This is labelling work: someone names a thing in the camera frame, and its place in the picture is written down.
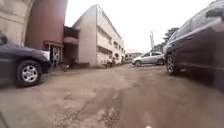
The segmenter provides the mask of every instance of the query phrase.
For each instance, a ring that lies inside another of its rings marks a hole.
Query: parking lot
[[[0,110],[11,128],[222,128],[224,92],[208,79],[160,66],[57,72],[2,89]]]

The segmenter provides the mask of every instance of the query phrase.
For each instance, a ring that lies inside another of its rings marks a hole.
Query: pole
[[[150,41],[151,41],[151,47],[152,47],[152,50],[154,50],[154,37],[153,37],[153,31],[151,31],[151,34],[150,34]]]

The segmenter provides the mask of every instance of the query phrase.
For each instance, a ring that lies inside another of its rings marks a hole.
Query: white building
[[[122,63],[125,58],[124,41],[98,5],[90,7],[73,28],[80,29],[80,63],[102,66],[109,57],[115,58],[117,64]]]

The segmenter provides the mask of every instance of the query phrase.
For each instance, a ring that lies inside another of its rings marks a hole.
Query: car wheel
[[[169,75],[176,75],[179,71],[174,63],[172,55],[167,55],[166,69]]]
[[[135,66],[136,67],[139,67],[139,66],[141,66],[142,65],[142,62],[140,61],[140,60],[137,60],[136,62],[135,62]]]
[[[164,65],[164,60],[162,60],[162,59],[158,60],[157,64],[161,65],[161,66]]]
[[[23,61],[17,68],[18,87],[29,87],[39,84],[42,71],[40,65],[35,61]]]

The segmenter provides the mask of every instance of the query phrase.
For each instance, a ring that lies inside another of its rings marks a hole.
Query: white car
[[[137,67],[144,64],[163,65],[164,62],[165,62],[164,55],[160,52],[148,52],[142,56],[132,59],[132,64]]]

